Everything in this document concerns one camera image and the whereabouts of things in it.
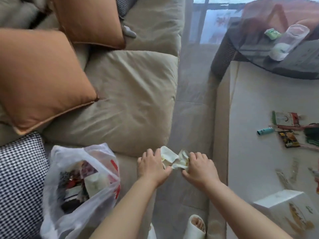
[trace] plastic bag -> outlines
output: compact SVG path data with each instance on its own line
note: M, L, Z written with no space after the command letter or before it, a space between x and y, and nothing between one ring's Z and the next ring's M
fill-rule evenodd
M84 202L72 213L61 209L58 188L65 172L70 172L80 161L87 161L99 173L107 175L111 184ZM113 209L120 192L118 161L106 143L86 148L54 146L50 153L50 168L44 181L43 239L75 239L84 227L97 227Z

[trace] beige sofa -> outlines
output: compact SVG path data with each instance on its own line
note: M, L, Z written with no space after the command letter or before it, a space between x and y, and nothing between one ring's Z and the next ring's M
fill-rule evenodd
M37 13L34 7L19 0L7 0L5 5L0 2L0 10L6 12L0 11L1 26L26 28L26 20L32 20ZM156 149L168 142L184 10L185 0L138 0L124 20L124 25L137 33L136 39L126 39L126 50L74 45L100 100L64 114L39 130L50 144L80 147L106 142L120 163L120 198L137 179L137 156L147 148ZM51 14L37 28L58 27L55 14ZM16 138L10 126L0 124L0 145ZM139 238L147 238L154 201L155 195ZM91 230L84 232L83 238Z

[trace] table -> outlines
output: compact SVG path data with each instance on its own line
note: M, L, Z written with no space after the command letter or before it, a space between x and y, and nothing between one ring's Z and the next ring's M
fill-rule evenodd
M273 110L306 115L302 124L318 122L318 90L319 80L291 79L248 62L232 61L217 91L213 161L222 182L253 203L284 189L275 169L282 169L290 177L293 157L298 157L300 166L294 188L307 193L319 210L317 183L308 171L308 167L318 169L319 152L285 148L276 133L256 133L271 124ZM298 140L305 143L301 135ZM210 204L208 234L215 220L225 225ZM229 226L225 232L227 239L237 238Z
M297 23L310 29L311 34L304 42L319 39L319 2L256 0L235 8L237 11L229 20L227 33L212 64L212 71L217 76L223 76L227 64L234 60L233 56L238 52L243 56L241 61L249 61L272 73L298 79L319 79L319 70L316 68L296 71L290 67L282 67L282 61L272 60L268 53L275 45L275 40L270 40L264 34L269 28L284 33L290 25ZM286 59L294 57L294 52L295 50L291 51Z

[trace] box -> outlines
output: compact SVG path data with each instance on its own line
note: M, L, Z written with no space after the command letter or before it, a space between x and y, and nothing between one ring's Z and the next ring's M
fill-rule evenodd
M319 229L319 213L304 192L283 190L253 206L293 237L308 238Z

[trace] houndstooth pillow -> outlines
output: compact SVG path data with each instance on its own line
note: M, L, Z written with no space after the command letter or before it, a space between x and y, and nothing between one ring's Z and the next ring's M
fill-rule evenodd
M138 0L116 0L119 16L124 18Z
M27 239L39 233L43 182L48 169L37 132L0 147L1 239Z

